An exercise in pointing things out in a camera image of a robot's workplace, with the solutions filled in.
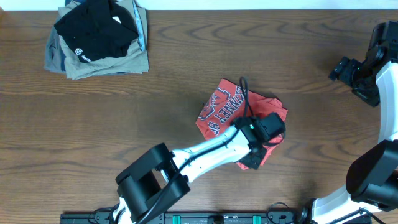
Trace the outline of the red soccer t-shirt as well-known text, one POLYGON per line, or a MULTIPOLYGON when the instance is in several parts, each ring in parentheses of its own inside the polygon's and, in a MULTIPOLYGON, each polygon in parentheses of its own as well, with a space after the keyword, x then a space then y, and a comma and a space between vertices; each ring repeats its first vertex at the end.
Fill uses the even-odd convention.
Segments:
POLYGON ((262 146, 267 154, 260 166, 284 137, 266 142, 259 120, 277 113, 285 122, 286 109, 280 100, 266 98, 246 88, 246 80, 234 84, 222 79, 211 94, 195 122, 206 139, 203 146, 189 149, 190 167, 213 169, 226 163, 238 163, 244 156, 262 146))

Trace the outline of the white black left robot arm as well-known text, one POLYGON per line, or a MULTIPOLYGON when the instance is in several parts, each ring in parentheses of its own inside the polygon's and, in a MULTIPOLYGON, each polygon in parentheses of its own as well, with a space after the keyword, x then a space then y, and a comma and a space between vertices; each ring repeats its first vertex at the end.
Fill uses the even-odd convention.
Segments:
POLYGON ((223 134, 196 146, 168 150, 158 144, 117 177, 119 205, 111 223, 147 223, 190 191, 199 176, 223 164, 256 155, 270 140, 263 119, 238 118, 223 134))

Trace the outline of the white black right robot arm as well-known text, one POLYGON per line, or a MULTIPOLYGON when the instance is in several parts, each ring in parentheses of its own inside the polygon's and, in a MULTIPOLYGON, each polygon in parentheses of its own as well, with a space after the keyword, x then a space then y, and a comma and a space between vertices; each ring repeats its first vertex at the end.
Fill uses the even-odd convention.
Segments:
POLYGON ((397 47, 370 47, 362 63, 344 58, 330 78, 380 107, 378 142, 351 164, 344 186, 309 202, 297 223, 381 223, 377 212, 397 209, 397 47))

